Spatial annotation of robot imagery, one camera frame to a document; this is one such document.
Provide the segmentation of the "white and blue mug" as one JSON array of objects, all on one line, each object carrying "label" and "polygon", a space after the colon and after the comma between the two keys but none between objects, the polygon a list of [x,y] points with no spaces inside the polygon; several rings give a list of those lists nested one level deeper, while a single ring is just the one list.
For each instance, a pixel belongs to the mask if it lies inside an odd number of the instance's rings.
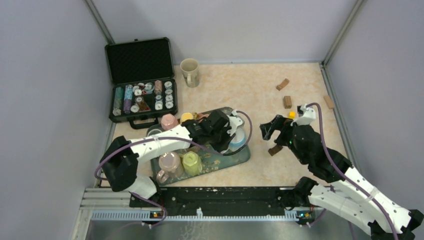
[{"label": "white and blue mug", "polygon": [[229,142],[228,150],[231,153],[241,152],[244,149],[245,143],[247,141],[246,132],[243,128],[238,128],[234,134],[233,139]]}]

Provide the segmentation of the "cream patterned mug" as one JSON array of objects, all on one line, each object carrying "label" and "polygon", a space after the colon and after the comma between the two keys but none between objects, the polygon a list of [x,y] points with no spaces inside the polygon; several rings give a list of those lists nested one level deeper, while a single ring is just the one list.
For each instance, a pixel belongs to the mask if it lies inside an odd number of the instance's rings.
[{"label": "cream patterned mug", "polygon": [[199,62],[194,58],[186,58],[180,63],[183,78],[189,88],[196,88],[199,83]]}]

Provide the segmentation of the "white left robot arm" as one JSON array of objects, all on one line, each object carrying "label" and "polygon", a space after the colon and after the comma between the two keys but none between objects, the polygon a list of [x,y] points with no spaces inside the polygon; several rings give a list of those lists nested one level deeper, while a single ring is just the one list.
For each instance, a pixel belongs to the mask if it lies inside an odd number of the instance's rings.
[{"label": "white left robot arm", "polygon": [[227,115],[214,110],[201,120],[188,119],[151,136],[135,140],[117,137],[100,160],[95,176],[100,178],[100,172],[103,172],[103,180],[109,183],[113,192],[141,196],[147,206],[154,207],[160,202],[159,188],[149,176],[138,174],[139,164],[193,146],[204,148],[205,144],[211,145],[210,153],[222,156],[243,124],[236,111]]}]

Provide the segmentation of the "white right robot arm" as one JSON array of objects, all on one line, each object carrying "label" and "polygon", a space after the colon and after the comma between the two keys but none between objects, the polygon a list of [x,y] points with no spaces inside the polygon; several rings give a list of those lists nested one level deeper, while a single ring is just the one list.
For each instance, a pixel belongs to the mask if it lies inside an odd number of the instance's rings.
[{"label": "white right robot arm", "polygon": [[340,190],[332,192],[316,181],[302,177],[293,192],[299,206],[309,203],[327,209],[351,222],[373,240],[414,240],[413,233],[424,220],[422,212],[406,209],[385,196],[352,165],[350,160],[331,148],[324,148],[321,135],[308,125],[276,115],[259,126],[263,140],[274,131],[279,146],[288,147],[302,165],[319,179]]}]

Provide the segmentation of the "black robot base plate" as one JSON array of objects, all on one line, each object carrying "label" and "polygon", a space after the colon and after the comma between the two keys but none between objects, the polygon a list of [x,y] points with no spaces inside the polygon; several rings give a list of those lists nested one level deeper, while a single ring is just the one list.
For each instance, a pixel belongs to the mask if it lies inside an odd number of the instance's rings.
[{"label": "black robot base plate", "polygon": [[292,187],[162,187],[145,202],[130,197],[131,208],[158,204],[168,216],[193,216],[201,210],[206,217],[282,216],[288,211],[310,213],[316,209],[304,190]]}]

